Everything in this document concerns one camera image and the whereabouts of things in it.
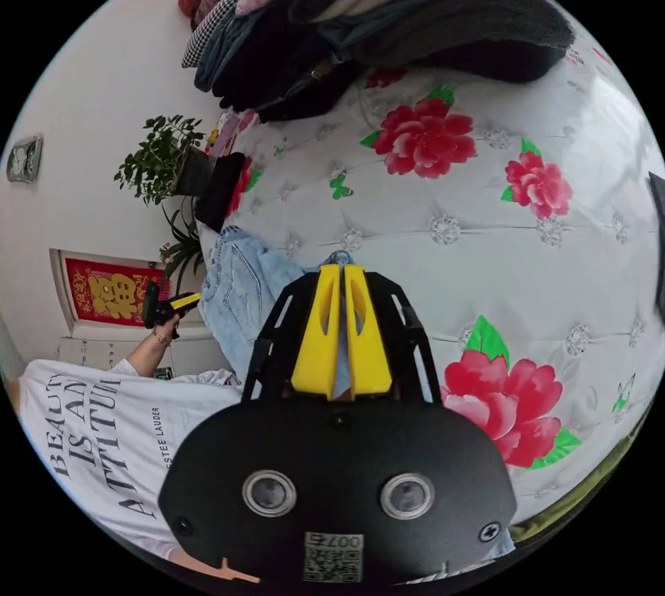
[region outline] screw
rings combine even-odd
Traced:
[[[194,533],[194,528],[187,518],[180,516],[175,519],[175,531],[180,536],[191,536]]]
[[[501,525],[498,522],[490,522],[488,525],[485,525],[478,534],[478,538],[481,543],[489,543],[493,541],[501,531]]]
[[[333,430],[337,430],[337,432],[350,432],[351,426],[353,425],[353,418],[351,417],[351,414],[338,412],[333,414],[330,418],[330,425]]]

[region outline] sticker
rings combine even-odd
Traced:
[[[305,582],[362,580],[363,534],[305,533]]]

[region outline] person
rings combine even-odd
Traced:
[[[12,406],[33,448],[69,497],[131,543],[192,570],[224,579],[258,578],[212,568],[180,547],[157,496],[187,434],[240,402],[233,372],[154,378],[178,316],[154,330],[108,371],[34,360],[6,381]]]

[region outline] picture frame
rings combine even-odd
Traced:
[[[9,182],[33,183],[39,174],[42,161],[44,137],[36,134],[21,139],[13,146],[7,158],[7,180]]]

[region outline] hand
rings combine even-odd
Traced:
[[[163,326],[155,326],[153,332],[161,339],[162,344],[169,344],[173,337],[173,330],[178,327],[180,316],[178,314],[171,317]]]

